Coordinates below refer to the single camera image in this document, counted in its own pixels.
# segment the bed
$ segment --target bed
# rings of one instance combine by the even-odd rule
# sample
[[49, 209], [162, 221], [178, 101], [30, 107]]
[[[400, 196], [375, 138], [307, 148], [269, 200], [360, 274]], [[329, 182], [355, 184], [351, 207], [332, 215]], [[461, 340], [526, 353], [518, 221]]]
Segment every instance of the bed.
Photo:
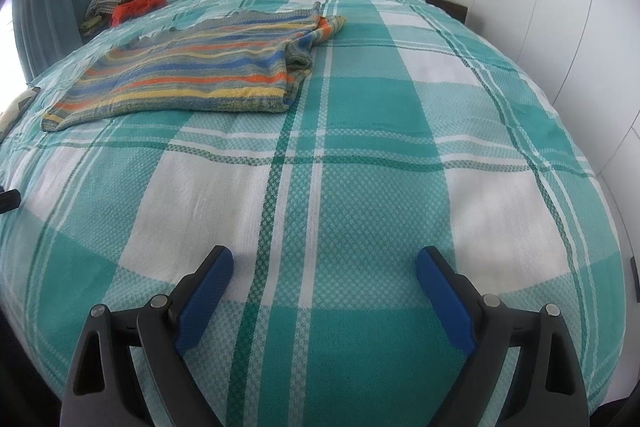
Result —
[[[114, 45], [316, 1], [347, 22], [316, 48], [289, 112], [40, 129]], [[57, 395], [93, 304], [140, 306], [221, 244], [234, 277], [185, 360], [225, 425], [425, 425], [464, 361], [415, 278], [417, 251], [435, 245], [481, 293], [557, 304], [598, 406], [625, 329], [616, 232], [588, 162], [520, 68], [424, 0], [168, 3], [41, 75], [0, 146], [2, 181], [23, 196], [0, 216], [0, 305]]]

